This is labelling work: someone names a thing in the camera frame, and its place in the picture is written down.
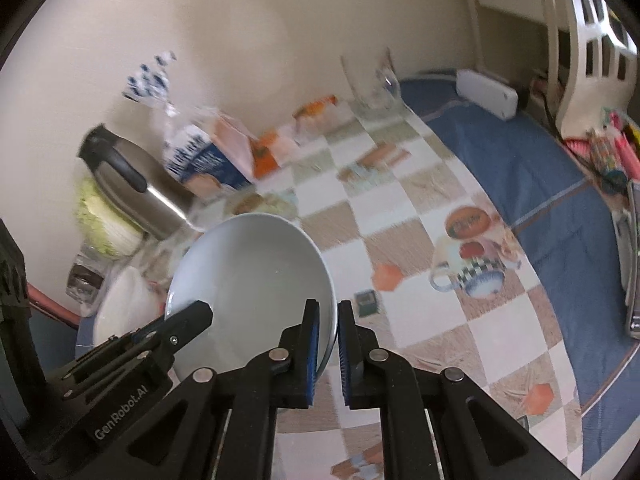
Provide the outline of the small white oval dish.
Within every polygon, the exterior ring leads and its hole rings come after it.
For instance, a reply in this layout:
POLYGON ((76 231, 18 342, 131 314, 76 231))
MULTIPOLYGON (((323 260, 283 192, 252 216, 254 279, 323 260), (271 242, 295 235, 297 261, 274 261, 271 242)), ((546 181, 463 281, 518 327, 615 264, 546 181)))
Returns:
POLYGON ((93 345, 126 335, 164 314, 165 295, 133 266, 117 274, 103 297, 93 325, 93 345))

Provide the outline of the pale grey shallow bowl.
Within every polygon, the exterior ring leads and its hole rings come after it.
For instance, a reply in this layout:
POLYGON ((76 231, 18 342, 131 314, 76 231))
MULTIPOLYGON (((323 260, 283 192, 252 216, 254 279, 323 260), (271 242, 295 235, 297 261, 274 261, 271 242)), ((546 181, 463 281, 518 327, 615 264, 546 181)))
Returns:
POLYGON ((334 346, 337 302, 316 244, 274 214, 240 214, 218 224, 182 257, 168 289, 167 316, 196 300, 213 311, 209 328, 178 351, 177 376, 200 367, 228 372, 276 348, 282 330, 300 323, 309 299, 320 306, 322 372, 334 346))

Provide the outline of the clear glass cup front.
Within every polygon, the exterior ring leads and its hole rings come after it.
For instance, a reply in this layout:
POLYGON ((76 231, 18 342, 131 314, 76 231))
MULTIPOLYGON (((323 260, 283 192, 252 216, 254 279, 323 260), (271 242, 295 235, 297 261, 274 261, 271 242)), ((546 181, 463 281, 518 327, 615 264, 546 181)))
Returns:
POLYGON ((110 267, 111 261, 100 255, 78 254, 67 275, 66 294, 80 304, 92 304, 110 267))

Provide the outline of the napa cabbage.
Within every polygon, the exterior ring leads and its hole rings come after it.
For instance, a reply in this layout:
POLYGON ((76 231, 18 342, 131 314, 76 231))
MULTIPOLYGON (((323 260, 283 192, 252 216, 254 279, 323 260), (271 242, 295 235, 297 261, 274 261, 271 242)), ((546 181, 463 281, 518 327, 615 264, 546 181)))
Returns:
POLYGON ((143 242, 142 229, 111 205, 93 178, 78 184, 75 216, 86 242, 106 258, 130 257, 143 242))

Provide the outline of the toast bread bag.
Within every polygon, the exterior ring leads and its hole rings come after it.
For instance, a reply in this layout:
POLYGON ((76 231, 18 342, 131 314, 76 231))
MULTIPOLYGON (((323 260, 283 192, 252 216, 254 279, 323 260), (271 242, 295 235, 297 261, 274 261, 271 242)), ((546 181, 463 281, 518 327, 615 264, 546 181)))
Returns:
POLYGON ((255 137, 216 106, 178 106, 171 99, 166 51, 127 77, 125 98, 150 110, 151 130, 162 139, 166 172, 207 202, 253 185, 255 137))

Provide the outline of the checkered patterned tablecloth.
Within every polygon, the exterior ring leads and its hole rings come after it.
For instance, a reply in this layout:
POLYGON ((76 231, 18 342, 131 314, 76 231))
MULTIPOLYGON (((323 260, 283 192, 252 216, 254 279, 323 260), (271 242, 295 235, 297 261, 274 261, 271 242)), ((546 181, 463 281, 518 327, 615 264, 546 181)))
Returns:
POLYGON ((500 120, 454 78, 402 85, 406 109, 325 134, 192 226, 144 238, 133 266, 165 295, 201 232, 274 214, 316 244, 384 348, 463 370, 576 476, 611 479, 639 440, 639 345, 608 205, 532 118, 500 120))

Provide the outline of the orange snack packet left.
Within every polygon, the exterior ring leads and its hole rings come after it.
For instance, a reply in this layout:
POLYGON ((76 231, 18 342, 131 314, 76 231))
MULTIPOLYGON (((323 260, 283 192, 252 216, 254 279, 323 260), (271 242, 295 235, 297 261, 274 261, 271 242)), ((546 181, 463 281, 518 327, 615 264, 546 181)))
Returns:
POLYGON ((254 178, 262 180, 296 159, 299 145, 287 128, 270 129, 259 138, 250 139, 250 150, 254 178))

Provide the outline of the orange snack packet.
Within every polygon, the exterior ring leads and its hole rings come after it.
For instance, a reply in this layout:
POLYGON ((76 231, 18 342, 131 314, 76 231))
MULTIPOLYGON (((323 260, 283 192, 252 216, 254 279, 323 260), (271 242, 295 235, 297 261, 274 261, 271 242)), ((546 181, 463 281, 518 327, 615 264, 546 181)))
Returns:
POLYGON ((254 178, 262 180, 296 159, 299 145, 287 128, 270 129, 259 138, 250 139, 250 150, 254 178))
POLYGON ((298 134, 325 134, 344 126, 354 119, 349 104, 330 94, 306 103, 293 114, 298 134))

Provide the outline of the orange snack packet right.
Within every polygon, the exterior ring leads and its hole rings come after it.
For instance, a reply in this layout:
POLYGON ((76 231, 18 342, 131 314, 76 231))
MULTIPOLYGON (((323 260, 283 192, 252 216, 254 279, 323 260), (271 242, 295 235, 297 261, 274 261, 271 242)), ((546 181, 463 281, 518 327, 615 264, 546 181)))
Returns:
POLYGON ((344 126, 354 119, 349 104, 330 94, 306 103, 293 114, 298 134, 325 134, 344 126))

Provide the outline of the clear glass mug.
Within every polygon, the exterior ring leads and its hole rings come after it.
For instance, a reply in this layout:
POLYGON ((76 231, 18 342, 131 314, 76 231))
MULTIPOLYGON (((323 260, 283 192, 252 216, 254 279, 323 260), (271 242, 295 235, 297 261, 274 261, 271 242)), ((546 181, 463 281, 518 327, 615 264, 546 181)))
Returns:
POLYGON ((398 112, 402 97, 389 47, 345 52, 341 63, 358 117, 374 119, 398 112))

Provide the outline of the white rectangular box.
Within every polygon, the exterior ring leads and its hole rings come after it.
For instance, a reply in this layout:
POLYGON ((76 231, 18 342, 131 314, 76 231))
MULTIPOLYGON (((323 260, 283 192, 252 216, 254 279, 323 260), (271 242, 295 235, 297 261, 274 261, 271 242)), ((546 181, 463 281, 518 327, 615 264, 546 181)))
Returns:
POLYGON ((457 70, 456 90, 459 96, 501 120, 512 119, 518 111, 518 92, 475 70, 457 70))

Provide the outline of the white wooden chair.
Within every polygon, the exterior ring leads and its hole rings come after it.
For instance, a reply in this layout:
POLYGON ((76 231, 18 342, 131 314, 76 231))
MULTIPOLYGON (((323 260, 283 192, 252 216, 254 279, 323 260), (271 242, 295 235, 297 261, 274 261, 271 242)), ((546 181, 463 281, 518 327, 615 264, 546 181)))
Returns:
POLYGON ((528 110, 565 139, 602 127, 636 90, 638 48, 606 0, 466 0, 475 68, 534 87, 528 110))

